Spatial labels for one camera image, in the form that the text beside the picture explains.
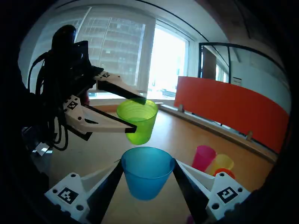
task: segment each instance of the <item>pink plastic cup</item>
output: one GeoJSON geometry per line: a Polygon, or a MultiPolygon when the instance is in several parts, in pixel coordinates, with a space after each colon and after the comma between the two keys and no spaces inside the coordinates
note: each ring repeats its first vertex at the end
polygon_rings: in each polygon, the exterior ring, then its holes
{"type": "Polygon", "coordinates": [[[204,172],[216,157],[216,152],[209,146],[198,146],[192,167],[204,172]]]}

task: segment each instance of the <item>orange partition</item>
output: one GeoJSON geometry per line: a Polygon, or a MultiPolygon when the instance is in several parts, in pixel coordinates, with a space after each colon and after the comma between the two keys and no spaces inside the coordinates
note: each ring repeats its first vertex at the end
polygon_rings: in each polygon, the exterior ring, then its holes
{"type": "Polygon", "coordinates": [[[179,77],[175,106],[217,121],[280,152],[289,115],[274,101],[252,90],[211,79],[179,77]]]}

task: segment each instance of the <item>green plastic cup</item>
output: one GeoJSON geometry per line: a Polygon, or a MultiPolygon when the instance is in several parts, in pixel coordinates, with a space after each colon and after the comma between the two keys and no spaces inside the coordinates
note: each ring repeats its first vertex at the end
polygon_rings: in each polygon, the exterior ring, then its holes
{"type": "Polygon", "coordinates": [[[132,144],[141,145],[148,142],[152,135],[158,113],[158,106],[146,100],[145,104],[137,103],[136,99],[126,100],[117,107],[117,115],[131,124],[137,126],[135,133],[127,133],[132,144]]]}

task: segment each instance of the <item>yellow plastic cup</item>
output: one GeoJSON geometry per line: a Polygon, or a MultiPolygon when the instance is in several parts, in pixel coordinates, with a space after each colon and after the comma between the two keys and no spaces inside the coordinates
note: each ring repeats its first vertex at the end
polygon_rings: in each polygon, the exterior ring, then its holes
{"type": "Polygon", "coordinates": [[[158,106],[146,100],[145,104],[137,103],[138,100],[126,100],[117,107],[117,115],[131,124],[137,126],[135,133],[127,133],[127,138],[132,144],[141,145],[148,142],[152,135],[158,113],[158,106]]]}
{"type": "Polygon", "coordinates": [[[209,170],[209,174],[214,175],[215,171],[220,168],[231,170],[233,167],[234,167],[234,162],[230,157],[224,154],[219,154],[213,160],[209,170]]]}

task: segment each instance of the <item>plastic cup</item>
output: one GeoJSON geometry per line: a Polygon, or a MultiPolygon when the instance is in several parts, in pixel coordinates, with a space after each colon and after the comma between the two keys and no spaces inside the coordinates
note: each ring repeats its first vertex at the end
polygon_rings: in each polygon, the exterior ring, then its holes
{"type": "Polygon", "coordinates": [[[175,160],[161,149],[137,147],[123,154],[121,164],[130,193],[139,200],[151,200],[164,186],[175,160]]]}
{"type": "Polygon", "coordinates": [[[224,172],[226,173],[227,175],[229,175],[231,178],[235,179],[235,175],[232,171],[230,171],[229,169],[225,169],[225,168],[220,168],[220,169],[217,169],[214,173],[213,176],[216,176],[218,173],[220,172],[224,172]]]}
{"type": "Polygon", "coordinates": [[[231,170],[233,167],[234,167],[234,162],[230,157],[224,154],[219,154],[212,162],[209,174],[214,175],[215,171],[220,168],[231,170]]]}
{"type": "Polygon", "coordinates": [[[137,126],[135,133],[126,134],[131,143],[140,145],[150,140],[157,112],[158,106],[150,100],[146,100],[144,105],[134,99],[126,100],[117,107],[121,119],[137,126]]]}
{"type": "Polygon", "coordinates": [[[216,152],[209,146],[198,146],[192,167],[204,172],[216,157],[216,152]]]}

